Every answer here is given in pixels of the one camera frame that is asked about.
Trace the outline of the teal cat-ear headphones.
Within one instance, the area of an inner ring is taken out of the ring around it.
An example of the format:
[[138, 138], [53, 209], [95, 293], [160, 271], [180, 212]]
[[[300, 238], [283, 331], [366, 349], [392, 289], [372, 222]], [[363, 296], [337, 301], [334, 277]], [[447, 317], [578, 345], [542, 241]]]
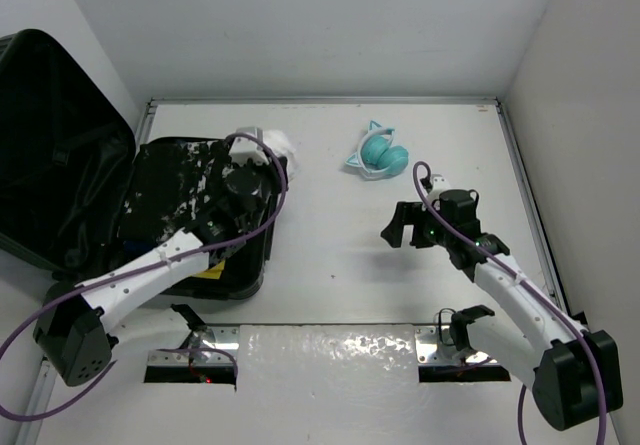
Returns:
[[345, 160], [347, 168], [358, 170], [366, 180], [400, 175], [408, 166], [409, 152], [394, 144], [395, 129], [371, 120], [355, 151]]

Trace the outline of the white cloth bundle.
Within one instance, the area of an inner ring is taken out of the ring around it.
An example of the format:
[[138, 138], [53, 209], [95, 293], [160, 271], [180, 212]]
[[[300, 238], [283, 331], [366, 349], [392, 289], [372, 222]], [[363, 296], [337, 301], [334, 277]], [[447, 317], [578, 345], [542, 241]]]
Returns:
[[285, 158], [286, 173], [290, 181], [299, 174], [299, 162], [293, 142], [281, 130], [268, 129], [263, 132], [264, 143], [278, 158]]

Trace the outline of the yellow pants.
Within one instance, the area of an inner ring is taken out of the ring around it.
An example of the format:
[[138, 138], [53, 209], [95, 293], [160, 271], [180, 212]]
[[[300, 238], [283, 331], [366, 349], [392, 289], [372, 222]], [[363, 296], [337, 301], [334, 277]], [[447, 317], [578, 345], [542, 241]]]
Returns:
[[226, 261], [223, 260], [207, 270], [194, 274], [193, 278], [203, 279], [203, 280], [219, 280], [221, 278], [222, 273], [225, 270], [225, 265], [226, 265]]

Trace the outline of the black white patterned garment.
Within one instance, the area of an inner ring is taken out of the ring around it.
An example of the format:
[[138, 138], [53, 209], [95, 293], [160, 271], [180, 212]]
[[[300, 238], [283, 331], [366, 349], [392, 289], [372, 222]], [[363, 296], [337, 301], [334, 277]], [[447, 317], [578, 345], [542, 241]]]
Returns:
[[209, 210], [223, 196], [231, 170], [228, 144], [160, 140], [143, 145], [124, 200], [118, 238], [153, 247]]

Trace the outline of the black suitcase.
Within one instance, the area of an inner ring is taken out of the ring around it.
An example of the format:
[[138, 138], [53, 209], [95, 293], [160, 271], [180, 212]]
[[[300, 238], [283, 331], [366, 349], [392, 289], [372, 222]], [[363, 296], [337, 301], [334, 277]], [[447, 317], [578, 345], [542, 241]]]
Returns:
[[[137, 145], [124, 118], [73, 57], [47, 33], [26, 29], [1, 40], [1, 246], [80, 281], [138, 257], [118, 238]], [[273, 229], [262, 241], [263, 266], [252, 285], [242, 259], [219, 280], [191, 279], [174, 296], [243, 300], [261, 287]]]

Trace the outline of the blue white patterned shorts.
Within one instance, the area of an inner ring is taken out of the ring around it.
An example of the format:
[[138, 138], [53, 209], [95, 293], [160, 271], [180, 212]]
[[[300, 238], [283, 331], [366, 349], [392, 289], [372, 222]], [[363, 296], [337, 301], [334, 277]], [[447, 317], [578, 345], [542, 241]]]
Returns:
[[133, 257], [144, 255], [157, 246], [156, 240], [124, 239], [122, 241], [123, 252]]

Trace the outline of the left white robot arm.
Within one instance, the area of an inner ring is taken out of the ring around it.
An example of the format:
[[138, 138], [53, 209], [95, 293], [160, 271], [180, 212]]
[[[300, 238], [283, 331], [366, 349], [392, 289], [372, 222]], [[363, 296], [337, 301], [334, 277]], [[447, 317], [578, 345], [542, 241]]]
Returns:
[[252, 285], [264, 262], [261, 243], [287, 190], [281, 161], [234, 165], [223, 177], [219, 199], [147, 253], [101, 277], [52, 286], [33, 337], [64, 383], [84, 385], [135, 352], [205, 354], [207, 327], [189, 305], [172, 304], [141, 319], [132, 314], [174, 286], [242, 259], [250, 276], [240, 282]]

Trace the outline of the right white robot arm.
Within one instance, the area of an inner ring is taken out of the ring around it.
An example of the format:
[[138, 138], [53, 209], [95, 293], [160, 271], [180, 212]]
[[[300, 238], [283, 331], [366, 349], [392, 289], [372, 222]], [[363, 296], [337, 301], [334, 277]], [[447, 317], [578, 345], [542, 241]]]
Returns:
[[603, 420], [620, 409], [624, 398], [615, 340], [604, 330], [588, 330], [533, 286], [506, 244], [482, 231], [474, 191], [449, 189], [436, 201], [437, 208], [398, 202], [382, 238], [398, 248], [405, 228], [412, 227], [411, 246], [444, 248], [454, 268], [490, 295], [511, 321], [500, 321], [487, 305], [458, 310], [449, 325], [454, 348], [496, 359], [531, 392], [556, 430]]

